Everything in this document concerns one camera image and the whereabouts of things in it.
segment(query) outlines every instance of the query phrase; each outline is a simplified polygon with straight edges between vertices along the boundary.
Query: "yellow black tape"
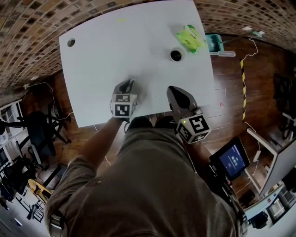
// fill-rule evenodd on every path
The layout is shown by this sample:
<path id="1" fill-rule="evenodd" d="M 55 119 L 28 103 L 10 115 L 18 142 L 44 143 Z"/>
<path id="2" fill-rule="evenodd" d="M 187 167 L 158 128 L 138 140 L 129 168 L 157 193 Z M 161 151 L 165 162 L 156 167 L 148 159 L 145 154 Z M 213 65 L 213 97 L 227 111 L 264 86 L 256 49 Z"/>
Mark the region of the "yellow black tape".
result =
<path id="1" fill-rule="evenodd" d="M 244 60 L 240 60 L 240 68 L 242 74 L 242 85 L 243 85 L 243 94 L 244 94 L 244 105 L 243 105 L 243 114 L 242 114 L 242 122 L 245 122 L 246 117 L 246 104 L 247 104 L 247 95 L 246 95 L 246 83 L 245 83 L 245 70 L 244 70 Z"/>

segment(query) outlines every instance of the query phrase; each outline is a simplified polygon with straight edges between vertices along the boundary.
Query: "teal container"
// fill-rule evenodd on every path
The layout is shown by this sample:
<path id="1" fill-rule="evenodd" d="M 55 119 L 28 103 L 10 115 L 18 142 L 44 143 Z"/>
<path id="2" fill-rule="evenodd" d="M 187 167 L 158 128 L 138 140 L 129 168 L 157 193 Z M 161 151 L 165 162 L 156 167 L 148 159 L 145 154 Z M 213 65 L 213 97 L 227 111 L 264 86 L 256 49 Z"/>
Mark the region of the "teal container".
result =
<path id="1" fill-rule="evenodd" d="M 219 51 L 224 51 L 222 44 L 222 39 L 220 35 L 205 35 L 207 38 L 208 48 L 210 53 L 217 53 Z"/>

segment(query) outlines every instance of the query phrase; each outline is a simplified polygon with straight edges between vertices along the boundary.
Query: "monitor screen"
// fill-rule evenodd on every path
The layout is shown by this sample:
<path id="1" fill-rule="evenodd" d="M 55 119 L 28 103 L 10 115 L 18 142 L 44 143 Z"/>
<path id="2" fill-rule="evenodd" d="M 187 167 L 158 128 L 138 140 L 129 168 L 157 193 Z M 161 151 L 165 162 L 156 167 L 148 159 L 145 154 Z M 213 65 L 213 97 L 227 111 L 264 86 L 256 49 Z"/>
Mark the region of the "monitor screen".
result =
<path id="1" fill-rule="evenodd" d="M 228 149 L 219 159 L 231 177 L 246 166 L 236 145 Z"/>

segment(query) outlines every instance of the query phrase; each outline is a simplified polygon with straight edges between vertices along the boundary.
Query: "brick ceiling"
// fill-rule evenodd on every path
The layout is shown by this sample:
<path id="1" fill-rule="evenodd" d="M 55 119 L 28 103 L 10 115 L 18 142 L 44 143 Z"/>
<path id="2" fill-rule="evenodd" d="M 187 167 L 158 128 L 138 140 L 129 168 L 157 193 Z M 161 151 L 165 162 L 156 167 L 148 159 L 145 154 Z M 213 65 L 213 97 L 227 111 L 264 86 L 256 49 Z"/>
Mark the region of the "brick ceiling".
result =
<path id="1" fill-rule="evenodd" d="M 107 12 L 151 0 L 0 0 L 0 106 L 19 99 L 36 75 L 61 70 L 59 36 Z M 196 0 L 206 32 L 265 32 L 266 42 L 296 52 L 294 0 Z"/>

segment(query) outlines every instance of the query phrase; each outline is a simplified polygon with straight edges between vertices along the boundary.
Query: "person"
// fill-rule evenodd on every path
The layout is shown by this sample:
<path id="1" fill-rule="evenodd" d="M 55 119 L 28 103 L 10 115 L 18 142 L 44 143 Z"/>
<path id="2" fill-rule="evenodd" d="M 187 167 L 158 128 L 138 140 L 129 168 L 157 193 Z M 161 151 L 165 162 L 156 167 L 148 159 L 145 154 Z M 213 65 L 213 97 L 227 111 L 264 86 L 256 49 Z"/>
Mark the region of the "person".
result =
<path id="1" fill-rule="evenodd" d="M 240 236 L 234 210 L 206 184 L 211 154 L 201 143 L 183 143 L 172 119 L 154 127 L 147 117 L 133 119 L 116 162 L 97 176 L 122 125 L 111 118 L 70 162 L 48 200 L 50 234 L 55 225 L 69 237 Z"/>

